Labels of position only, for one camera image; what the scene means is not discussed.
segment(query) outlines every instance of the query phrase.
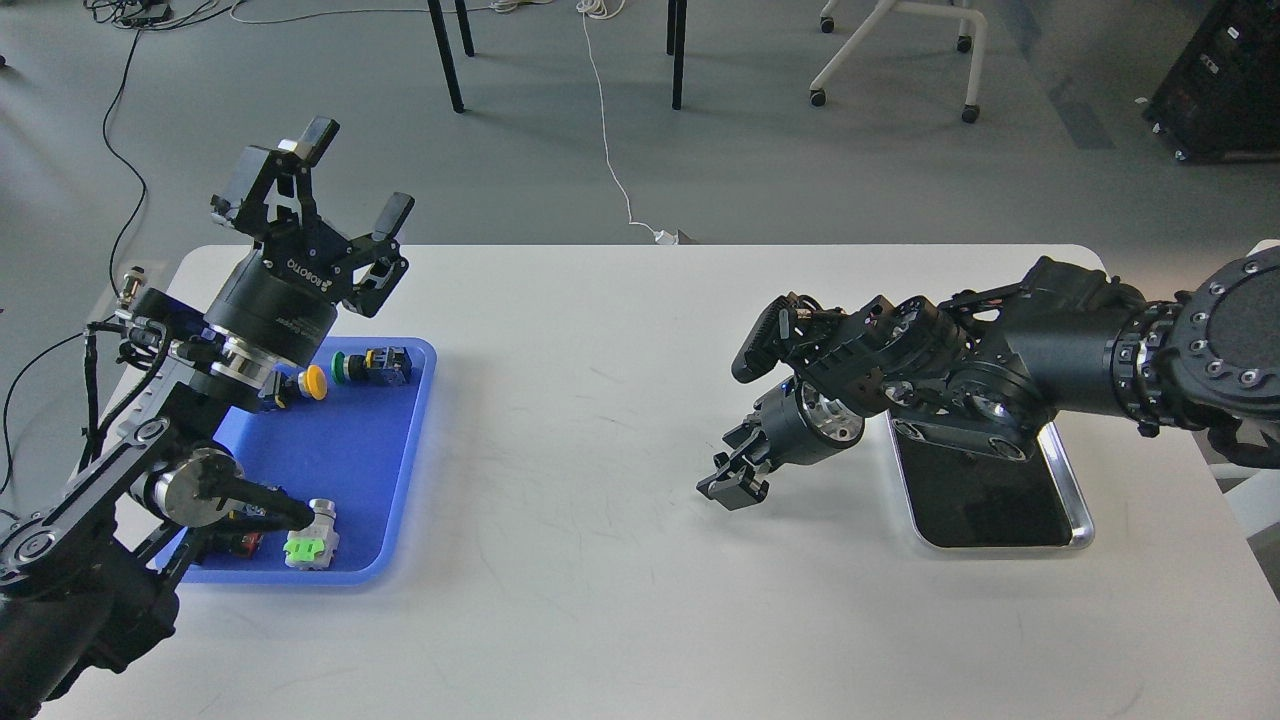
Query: concrete floor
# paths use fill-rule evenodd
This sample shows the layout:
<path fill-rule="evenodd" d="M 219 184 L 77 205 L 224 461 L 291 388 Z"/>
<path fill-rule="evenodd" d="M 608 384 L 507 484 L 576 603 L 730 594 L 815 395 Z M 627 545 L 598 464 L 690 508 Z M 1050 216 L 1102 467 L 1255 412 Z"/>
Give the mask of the concrete floor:
<path fill-rule="evenodd" d="M 172 1 L 179 14 L 197 5 Z M 369 3 L 320 5 L 252 0 L 238 14 Z M 630 0 L 590 23 L 613 164 L 636 219 L 655 228 L 703 243 L 1080 243 L 1153 299 L 1280 236 L 1277 165 L 1180 165 L 1140 118 L 1138 99 L 1155 92 L 1207 0 L 978 3 L 991 47 L 974 126 L 959 119 L 968 56 L 952 50 L 955 24 L 901 14 L 832 78 L 824 108 L 809 105 L 809 81 L 869 0 L 846 0 L 833 35 L 818 31 L 817 1 L 694 0 L 685 108 L 673 111 L 666 5 Z M 650 243 L 627 225 L 604 163 L 573 3 L 470 17 L 470 59 L 448 18 L 461 115 L 425 13 L 271 26 L 224 15 L 145 35 L 110 136 L 151 192 L 116 269 L 143 265 L 163 286 L 192 249 L 244 242 L 209 222 L 210 195 L 242 146 L 296 137 L 317 114 L 343 129 L 316 170 L 316 197 L 348 233 L 366 232 L 403 191 L 417 199 L 406 242 Z M 106 306 L 108 254 L 138 186 L 99 133 L 132 40 L 74 0 L 0 5 L 0 387 Z M 742 282 L 768 284 L 768 268 Z M 851 287 L 829 301 L 877 292 Z M 108 388 L 115 377 L 104 370 Z M 79 352 L 67 347 L 19 386 L 17 483 L 0 506 L 56 492 L 78 456 L 79 378 Z"/>

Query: white table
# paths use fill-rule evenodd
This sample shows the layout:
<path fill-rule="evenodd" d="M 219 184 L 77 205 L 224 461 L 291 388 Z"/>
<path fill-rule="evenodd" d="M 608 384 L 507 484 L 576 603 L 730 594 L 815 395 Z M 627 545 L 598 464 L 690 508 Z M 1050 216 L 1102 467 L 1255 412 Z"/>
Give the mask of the white table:
<path fill-rule="evenodd" d="M 193 252 L 173 292 L 207 306 L 246 252 Z M 381 314 L 334 328 L 439 352 L 387 574 L 183 585 L 174 638 L 41 717 L 1280 717 L 1280 605 L 1189 436 L 1061 416 L 1097 538 L 1039 559 L 924 548 L 879 421 L 773 475 L 762 506 L 695 493 L 769 387 L 728 365 L 776 295 L 941 300 L 1041 254 L 1098 265 L 1064 246 L 407 247 Z"/>

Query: robotic arm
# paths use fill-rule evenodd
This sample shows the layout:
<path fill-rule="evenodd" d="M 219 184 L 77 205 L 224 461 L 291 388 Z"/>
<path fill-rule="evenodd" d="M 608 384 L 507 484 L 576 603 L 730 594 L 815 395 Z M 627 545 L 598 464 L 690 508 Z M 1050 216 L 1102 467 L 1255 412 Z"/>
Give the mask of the robotic arm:
<path fill-rule="evenodd" d="M 311 360 L 337 304 L 372 316 L 408 268 L 396 233 L 412 197 L 393 195 L 374 232 L 349 241 L 316 214 L 310 172 L 337 132 L 338 123 L 316 118 L 296 142 L 244 150 L 212 206 L 214 219 L 250 234 L 253 247 L 207 313 L 143 290 L 133 274 L 115 322 L 91 324 L 86 337 L 119 332 L 122 354 L 148 369 L 90 429 L 61 501 L 0 533 L 0 719 L 33 717 L 86 667 L 122 673 L 172 635 L 175 587 L 209 533 L 311 524 L 306 503 L 246 479 L 212 437 L 230 407 L 260 407 L 257 393 L 276 365 Z M 291 200 L 296 210 L 278 205 Z M 102 452 L 101 434 L 143 389 L 150 400 Z M 160 520 L 133 550 L 114 537 L 115 502 L 125 493 Z M 243 516 L 246 503 L 266 516 Z M 168 564 L 147 568 L 183 529 Z"/>
<path fill-rule="evenodd" d="M 794 375 L 724 436 L 732 447 L 698 491 L 736 510 L 764 477 L 852 447 L 884 411 L 900 436 L 1025 461 L 1059 410 L 1208 429 L 1239 465 L 1280 468 L 1280 249 L 1234 261 L 1194 293 L 1148 302 L 1100 270 L 1041 258 L 1021 282 L 933 305 L 883 296 L 854 314 L 808 296 L 774 300 L 733 360 L 749 383 L 778 363 Z M 1244 420 L 1265 446 L 1238 439 Z"/>

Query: black equipment box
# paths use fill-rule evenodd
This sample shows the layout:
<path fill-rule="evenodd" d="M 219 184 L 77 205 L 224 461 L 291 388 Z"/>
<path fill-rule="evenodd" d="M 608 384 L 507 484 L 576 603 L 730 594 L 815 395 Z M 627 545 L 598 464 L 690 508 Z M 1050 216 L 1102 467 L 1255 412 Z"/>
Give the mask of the black equipment box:
<path fill-rule="evenodd" d="M 1143 117 L 1178 160 L 1280 159 L 1280 0 L 1220 0 Z"/>

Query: black chair leg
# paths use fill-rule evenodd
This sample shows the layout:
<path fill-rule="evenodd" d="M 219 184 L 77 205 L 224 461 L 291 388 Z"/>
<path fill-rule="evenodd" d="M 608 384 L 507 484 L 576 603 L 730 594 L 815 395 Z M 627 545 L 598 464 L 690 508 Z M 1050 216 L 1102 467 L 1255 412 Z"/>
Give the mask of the black chair leg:
<path fill-rule="evenodd" d="M 675 55 L 676 55 L 676 72 L 671 81 L 671 109 L 678 110 L 681 104 L 681 96 L 685 90 L 685 10 L 689 6 L 689 0 L 671 0 L 676 5 L 676 27 L 675 27 Z"/>
<path fill-rule="evenodd" d="M 667 0 L 667 54 L 676 54 L 676 0 Z"/>
<path fill-rule="evenodd" d="M 453 9 L 458 12 L 458 28 L 462 31 L 462 51 L 467 58 L 476 56 L 475 45 L 471 45 L 471 19 L 467 18 L 467 0 L 453 0 Z"/>
<path fill-rule="evenodd" d="M 444 65 L 444 82 L 449 86 L 449 101 L 453 102 L 453 111 L 461 113 L 462 91 L 458 90 L 458 73 L 453 68 L 449 35 L 444 32 L 444 10 L 440 9 L 440 0 L 426 0 L 426 9 L 431 13 L 431 28 L 435 31 L 435 45 L 440 49 L 440 64 Z"/>

